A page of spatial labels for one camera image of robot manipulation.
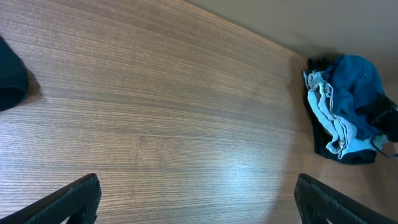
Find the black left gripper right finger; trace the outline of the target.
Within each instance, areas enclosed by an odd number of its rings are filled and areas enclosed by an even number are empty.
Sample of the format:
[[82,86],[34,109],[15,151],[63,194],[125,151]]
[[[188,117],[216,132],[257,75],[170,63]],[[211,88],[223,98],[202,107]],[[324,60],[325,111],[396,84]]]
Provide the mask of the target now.
[[300,174],[294,198],[302,223],[397,224],[308,174]]

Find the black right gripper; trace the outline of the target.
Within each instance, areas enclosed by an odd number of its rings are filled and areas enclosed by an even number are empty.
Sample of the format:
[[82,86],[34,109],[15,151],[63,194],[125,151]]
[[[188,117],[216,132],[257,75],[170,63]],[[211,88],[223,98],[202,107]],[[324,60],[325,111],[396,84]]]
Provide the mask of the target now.
[[397,142],[397,104],[386,95],[378,94],[370,104],[356,110],[366,121],[385,134],[389,141]]

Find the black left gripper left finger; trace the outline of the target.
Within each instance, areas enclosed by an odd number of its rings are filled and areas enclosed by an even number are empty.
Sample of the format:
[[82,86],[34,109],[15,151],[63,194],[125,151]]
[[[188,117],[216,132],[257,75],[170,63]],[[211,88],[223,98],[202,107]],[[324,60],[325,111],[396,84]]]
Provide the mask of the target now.
[[91,173],[35,203],[1,219],[1,224],[77,223],[94,224],[101,200],[101,187]]

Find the blue polo shirt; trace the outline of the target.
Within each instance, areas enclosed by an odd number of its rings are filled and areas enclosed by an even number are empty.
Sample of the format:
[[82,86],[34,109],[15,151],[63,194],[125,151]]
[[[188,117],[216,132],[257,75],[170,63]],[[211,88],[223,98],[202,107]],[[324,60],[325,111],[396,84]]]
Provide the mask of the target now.
[[365,140],[378,133],[356,110],[385,94],[379,72],[369,60],[357,55],[343,55],[324,71],[333,88],[333,114],[357,128],[356,138]]

